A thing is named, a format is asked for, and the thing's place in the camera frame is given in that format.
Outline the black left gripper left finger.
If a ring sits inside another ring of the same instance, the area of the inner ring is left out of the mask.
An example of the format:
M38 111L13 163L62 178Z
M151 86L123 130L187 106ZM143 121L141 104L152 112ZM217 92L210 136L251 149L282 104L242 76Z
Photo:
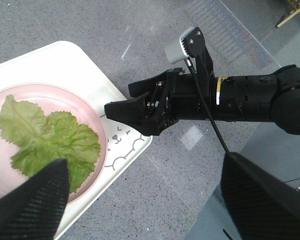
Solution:
M69 194L68 162L53 160L0 198L0 240L52 240Z

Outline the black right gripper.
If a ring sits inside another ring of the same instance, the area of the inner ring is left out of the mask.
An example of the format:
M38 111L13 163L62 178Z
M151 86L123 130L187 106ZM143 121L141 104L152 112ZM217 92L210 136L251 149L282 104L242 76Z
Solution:
M217 83L214 72L202 77L179 67L130 83L128 91L132 99L104 105L106 117L144 136L158 136L179 120L209 120Z

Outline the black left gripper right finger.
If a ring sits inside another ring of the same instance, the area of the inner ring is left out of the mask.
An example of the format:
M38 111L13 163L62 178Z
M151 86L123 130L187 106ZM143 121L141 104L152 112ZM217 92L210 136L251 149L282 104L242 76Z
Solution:
M237 152L225 154L220 185L243 240L300 240L300 187L292 188Z

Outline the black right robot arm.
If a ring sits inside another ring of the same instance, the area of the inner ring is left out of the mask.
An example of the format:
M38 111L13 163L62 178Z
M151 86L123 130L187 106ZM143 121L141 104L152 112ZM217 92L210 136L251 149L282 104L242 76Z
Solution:
M144 136L158 136L179 120L273 122L300 135L300 67L268 75L202 77L176 68L131 83L130 99L107 103L108 119ZM300 189L239 153L226 151L220 188L243 240L300 240Z

